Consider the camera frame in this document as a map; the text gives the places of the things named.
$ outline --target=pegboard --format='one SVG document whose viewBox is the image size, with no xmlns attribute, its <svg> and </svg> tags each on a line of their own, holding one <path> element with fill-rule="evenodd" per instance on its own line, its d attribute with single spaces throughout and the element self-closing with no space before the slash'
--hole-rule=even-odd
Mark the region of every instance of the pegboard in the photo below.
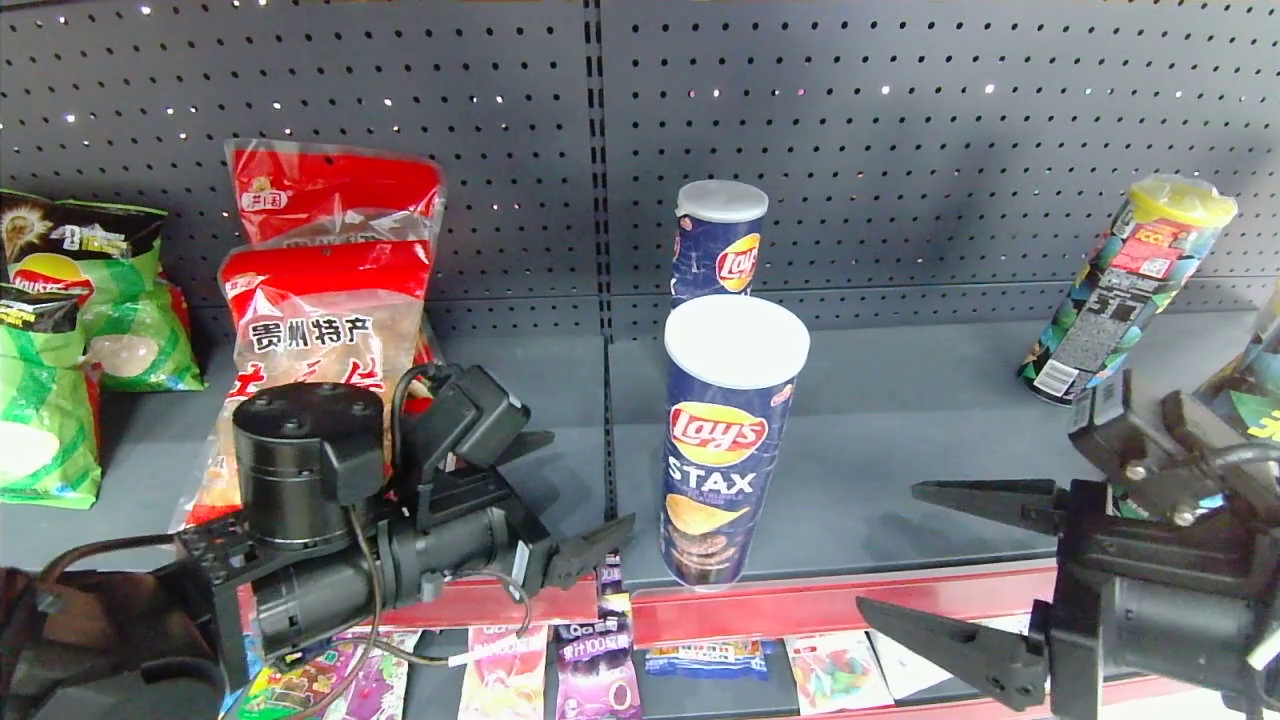
<svg viewBox="0 0 1280 720">
<path fill-rule="evenodd" d="M 835 331 L 1027 319 L 1047 323 L 1062 304 L 1069 286 L 1069 282 L 1060 281 L 767 291 L 758 295 L 785 305 L 809 329 Z M 1271 278 L 1192 278 L 1167 311 L 1248 310 L 1265 302 L 1274 290 Z M 671 311 L 671 297 L 614 296 L 612 305 L 614 340 L 652 338 L 662 334 Z"/>
<path fill-rule="evenodd" d="M 1068 279 L 1151 172 L 1240 199 L 1201 277 L 1280 273 L 1275 4 L 650 0 L 603 23 L 614 296 L 666 291 L 676 191 L 704 177 L 769 193 L 764 291 Z"/>
<path fill-rule="evenodd" d="M 193 306 L 241 243 L 223 141 L 435 159 L 433 299 L 594 296 L 584 12 L 576 1 L 131 0 L 0 17 L 0 182 L 173 211 Z"/>
</svg>

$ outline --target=potato chip can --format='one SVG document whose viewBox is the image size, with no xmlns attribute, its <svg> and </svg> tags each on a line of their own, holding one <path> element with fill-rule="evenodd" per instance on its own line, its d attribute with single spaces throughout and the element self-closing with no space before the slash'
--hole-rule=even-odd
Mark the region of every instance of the potato chip can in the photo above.
<svg viewBox="0 0 1280 720">
<path fill-rule="evenodd" d="M 1070 405 L 1115 373 L 1235 211 L 1234 199 L 1199 179 L 1156 174 L 1129 187 L 1102 241 L 1018 368 L 1023 383 L 1043 400 Z"/>
<path fill-rule="evenodd" d="M 671 311 L 659 543 L 671 574 L 737 580 L 764 509 L 809 331 L 786 307 L 708 295 Z"/>
<path fill-rule="evenodd" d="M 768 209 L 769 196 L 742 182 L 708 179 L 680 188 L 672 307 L 704 295 L 750 293 Z"/>
</svg>

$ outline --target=lay's stax can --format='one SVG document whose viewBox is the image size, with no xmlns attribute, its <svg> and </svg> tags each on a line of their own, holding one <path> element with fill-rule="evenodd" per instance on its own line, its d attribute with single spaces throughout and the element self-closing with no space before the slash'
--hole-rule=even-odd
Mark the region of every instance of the lay's stax can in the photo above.
<svg viewBox="0 0 1280 720">
<path fill-rule="evenodd" d="M 671 306 L 718 293 L 749 293 L 769 196 L 746 183 L 698 181 L 676 197 Z"/>
<path fill-rule="evenodd" d="M 739 579 L 809 356 L 786 307 L 708 295 L 671 311 L 662 556 L 686 585 Z"/>
</svg>

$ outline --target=barcode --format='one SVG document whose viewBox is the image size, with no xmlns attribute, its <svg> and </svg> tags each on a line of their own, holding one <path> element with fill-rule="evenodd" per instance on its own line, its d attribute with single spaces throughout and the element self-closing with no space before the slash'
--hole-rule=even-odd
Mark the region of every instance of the barcode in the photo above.
<svg viewBox="0 0 1280 720">
<path fill-rule="evenodd" d="M 1071 383 L 1079 374 L 1080 372 L 1074 368 L 1068 368 L 1057 360 L 1050 360 L 1032 384 L 1053 397 L 1062 397 L 1066 395 L 1066 391 L 1071 389 Z"/>
<path fill-rule="evenodd" d="M 1169 274 L 1171 264 L 1166 258 L 1148 258 L 1142 261 L 1142 268 L 1138 272 L 1148 278 L 1164 278 Z"/>
</svg>

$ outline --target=screw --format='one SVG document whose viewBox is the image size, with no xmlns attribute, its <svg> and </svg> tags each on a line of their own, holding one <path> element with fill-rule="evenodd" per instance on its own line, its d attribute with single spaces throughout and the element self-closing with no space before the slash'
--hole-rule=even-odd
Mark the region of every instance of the screw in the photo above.
<svg viewBox="0 0 1280 720">
<path fill-rule="evenodd" d="M 1147 468 L 1140 462 L 1129 462 L 1128 465 L 1124 466 L 1124 477 L 1126 480 L 1140 483 L 1142 480 L 1147 479 L 1147 475 L 1148 475 Z"/>
<path fill-rule="evenodd" d="M 1174 524 L 1179 528 L 1189 528 L 1196 521 L 1196 511 L 1185 505 L 1174 510 Z"/>
</svg>

